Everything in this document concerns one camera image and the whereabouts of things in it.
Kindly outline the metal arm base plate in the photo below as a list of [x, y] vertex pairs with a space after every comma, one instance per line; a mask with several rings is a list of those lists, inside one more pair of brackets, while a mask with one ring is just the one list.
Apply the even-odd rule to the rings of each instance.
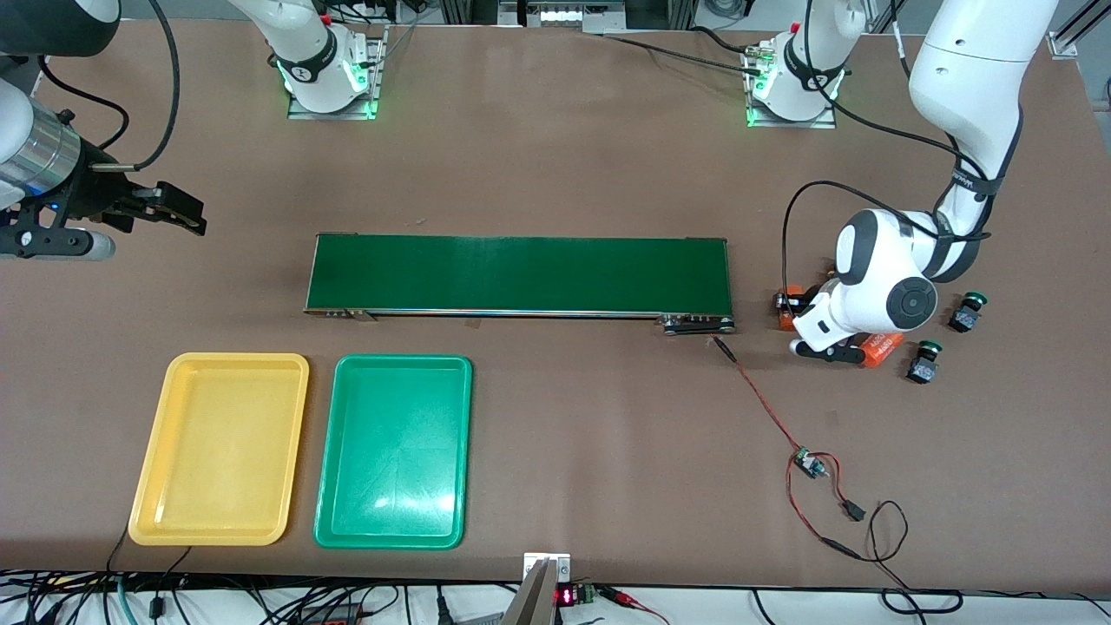
[[373, 120], [386, 73], [384, 36], [366, 36], [333, 24], [336, 57], [318, 72], [316, 82], [297, 82], [282, 69], [290, 119]]
[[792, 36], [781, 32], [747, 49], [742, 67], [755, 70], [745, 75], [745, 122], [750, 128], [833, 129], [833, 107], [820, 94], [812, 79], [794, 75], [785, 60]]

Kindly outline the aluminium corner profile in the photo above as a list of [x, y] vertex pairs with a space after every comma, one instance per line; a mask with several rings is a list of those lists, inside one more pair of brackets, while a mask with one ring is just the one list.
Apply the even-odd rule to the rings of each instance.
[[1068, 60], [1078, 56], [1078, 43], [1091, 36], [1111, 16], [1111, 0], [1085, 0], [1080, 8], [1068, 16], [1048, 36], [1050, 52], [1055, 60]]

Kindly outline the red clip lead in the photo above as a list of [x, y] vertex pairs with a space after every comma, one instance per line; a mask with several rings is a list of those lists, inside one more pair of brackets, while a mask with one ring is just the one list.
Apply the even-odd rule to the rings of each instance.
[[635, 599], [625, 592], [621, 592], [621, 589], [598, 584], [595, 585], [595, 594], [599, 594], [600, 597], [609, 602], [614, 602], [615, 605], [620, 606], [620, 608], [634, 609], [634, 612], [644, 613], [662, 621], [663, 625], [672, 625], [671, 622], [663, 616], [663, 614], [655, 612], [655, 609], [648, 608], [643, 602]]

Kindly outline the yellow plastic tray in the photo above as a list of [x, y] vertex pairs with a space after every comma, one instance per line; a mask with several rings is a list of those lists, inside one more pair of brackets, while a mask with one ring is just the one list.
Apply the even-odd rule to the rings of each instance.
[[286, 534], [310, 365], [188, 352], [167, 367], [128, 518], [142, 546], [259, 547]]

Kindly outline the green plastic tray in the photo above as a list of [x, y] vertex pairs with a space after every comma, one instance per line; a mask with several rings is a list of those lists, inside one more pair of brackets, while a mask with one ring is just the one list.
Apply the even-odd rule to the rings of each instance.
[[313, 534], [322, 550], [456, 550], [473, 383], [461, 355], [350, 353], [336, 365]]

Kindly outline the green conveyor belt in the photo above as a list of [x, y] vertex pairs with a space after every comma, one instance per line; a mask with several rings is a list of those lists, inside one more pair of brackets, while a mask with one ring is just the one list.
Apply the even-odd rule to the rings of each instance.
[[639, 320], [735, 329], [725, 239], [322, 233], [306, 313]]

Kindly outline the dark frame with white light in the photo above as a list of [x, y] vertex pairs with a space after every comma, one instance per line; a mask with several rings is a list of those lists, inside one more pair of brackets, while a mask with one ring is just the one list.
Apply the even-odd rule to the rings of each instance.
[[563, 28], [587, 33], [687, 30], [703, 0], [428, 0], [451, 26]]

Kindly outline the green push button switch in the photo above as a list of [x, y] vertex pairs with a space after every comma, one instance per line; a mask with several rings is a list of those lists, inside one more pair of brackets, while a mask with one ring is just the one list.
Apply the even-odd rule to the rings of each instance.
[[917, 346], [915, 355], [910, 361], [905, 379], [915, 384], [924, 385], [931, 383], [937, 375], [937, 356], [942, 352], [942, 346], [935, 341], [922, 340]]
[[977, 325], [977, 321], [983, 316], [983, 308], [988, 304], [988, 298], [980, 292], [965, 292], [959, 305], [950, 313], [947, 326], [952, 331], [965, 333], [971, 332]]

